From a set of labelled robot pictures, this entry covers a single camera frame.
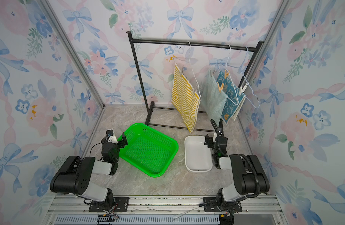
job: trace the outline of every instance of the white plastic tray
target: white plastic tray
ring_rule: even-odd
[[[190,172],[208,172],[212,169],[211,150],[204,145],[205,137],[192,135],[185,138],[185,166]]]

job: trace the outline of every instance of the light blue towel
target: light blue towel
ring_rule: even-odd
[[[213,119],[217,124],[219,124],[227,98],[228,96],[223,91],[219,92],[219,86],[209,70],[201,94],[201,104],[209,119]]]
[[[218,75],[218,83],[220,86],[222,83],[224,84],[223,91],[235,103],[233,104],[230,99],[227,99],[226,104],[224,106],[223,113],[221,114],[221,118],[225,121],[225,123],[228,123],[230,118],[234,118],[233,120],[235,121],[237,113],[239,112],[245,100],[245,94],[243,92],[239,94],[240,92],[239,88],[233,82],[231,82],[231,79],[229,77],[225,78],[224,73],[225,71],[224,72],[220,71]]]

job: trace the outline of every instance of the green plastic basket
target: green plastic basket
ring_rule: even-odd
[[[153,178],[165,173],[179,150],[174,139],[145,124],[131,125],[125,136],[127,146],[120,149],[120,157]]]

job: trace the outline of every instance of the mounting plate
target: mounting plate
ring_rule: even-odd
[[[117,206],[114,212],[126,212],[127,207],[129,206],[129,197],[114,197]],[[97,209],[95,205],[91,205],[89,212],[105,212],[102,209]]]
[[[205,212],[221,212],[219,209],[218,209],[218,201],[216,200],[216,197],[204,197],[202,198],[203,199],[203,202],[204,203],[207,203],[207,202],[210,202],[212,200],[215,200],[213,202],[211,202],[210,204],[207,204],[204,206],[204,211]],[[233,202],[227,202],[226,203],[226,208],[230,208],[231,205],[233,204]],[[234,206],[234,210],[233,210],[233,214],[236,213],[236,212],[242,212],[242,208],[241,208],[241,205],[238,205],[236,204]]]

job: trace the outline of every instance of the vent grille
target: vent grille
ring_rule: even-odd
[[[173,219],[173,215],[119,215],[111,224],[220,224],[218,215],[184,215]],[[58,215],[54,224],[109,224],[108,218],[97,215]]]

